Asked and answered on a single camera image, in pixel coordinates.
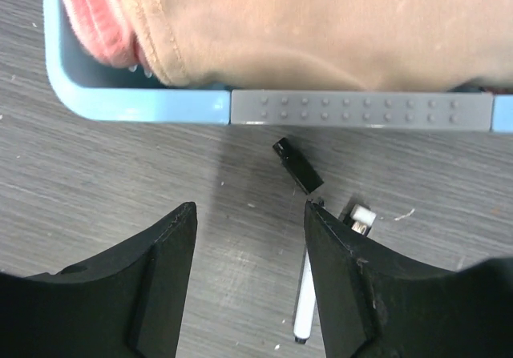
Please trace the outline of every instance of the wooden floor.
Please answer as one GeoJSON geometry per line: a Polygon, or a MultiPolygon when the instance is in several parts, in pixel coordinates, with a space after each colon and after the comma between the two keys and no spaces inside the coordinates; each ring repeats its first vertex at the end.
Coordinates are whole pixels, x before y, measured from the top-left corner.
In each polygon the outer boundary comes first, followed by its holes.
{"type": "Polygon", "coordinates": [[[305,197],[271,146],[295,138],[337,214],[355,193],[374,238],[451,269],[513,254],[513,137],[95,123],[46,79],[42,0],[0,0],[0,267],[56,272],[180,203],[199,235],[179,357],[322,357],[292,316],[305,197]]]}

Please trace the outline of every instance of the pink fabric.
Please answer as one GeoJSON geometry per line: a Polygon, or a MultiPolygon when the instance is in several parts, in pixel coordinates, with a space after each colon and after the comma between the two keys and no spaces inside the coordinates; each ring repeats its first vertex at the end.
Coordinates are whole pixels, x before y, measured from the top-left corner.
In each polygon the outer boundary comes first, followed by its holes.
{"type": "Polygon", "coordinates": [[[135,32],[123,14],[121,0],[63,0],[71,27],[99,62],[124,68],[147,66],[135,32]]]}

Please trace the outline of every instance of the laundry basket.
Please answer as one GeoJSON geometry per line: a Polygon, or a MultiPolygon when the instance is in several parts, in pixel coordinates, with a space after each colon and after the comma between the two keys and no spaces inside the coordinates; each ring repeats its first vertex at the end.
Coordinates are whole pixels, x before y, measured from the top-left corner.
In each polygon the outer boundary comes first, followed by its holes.
{"type": "Polygon", "coordinates": [[[46,70],[58,98],[87,119],[210,125],[268,124],[513,132],[513,96],[451,93],[172,89],[142,70],[116,70],[88,56],[60,0],[43,0],[46,70]]]}

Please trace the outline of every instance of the garment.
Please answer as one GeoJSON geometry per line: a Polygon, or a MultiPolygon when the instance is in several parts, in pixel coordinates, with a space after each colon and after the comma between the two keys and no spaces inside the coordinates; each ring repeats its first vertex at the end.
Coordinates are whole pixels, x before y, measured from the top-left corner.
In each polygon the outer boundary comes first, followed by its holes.
{"type": "Polygon", "coordinates": [[[121,0],[169,86],[513,86],[513,0],[121,0]]]}
{"type": "Polygon", "coordinates": [[[96,60],[119,68],[146,63],[121,0],[63,0],[63,4],[77,38],[96,60]]]}

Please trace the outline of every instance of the beige cloth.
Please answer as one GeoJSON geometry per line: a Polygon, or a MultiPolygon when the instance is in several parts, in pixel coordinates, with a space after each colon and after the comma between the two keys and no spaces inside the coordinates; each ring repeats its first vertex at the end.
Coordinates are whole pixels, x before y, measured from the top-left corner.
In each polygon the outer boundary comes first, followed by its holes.
{"type": "Polygon", "coordinates": [[[513,0],[122,0],[169,86],[513,86],[513,0]]]}

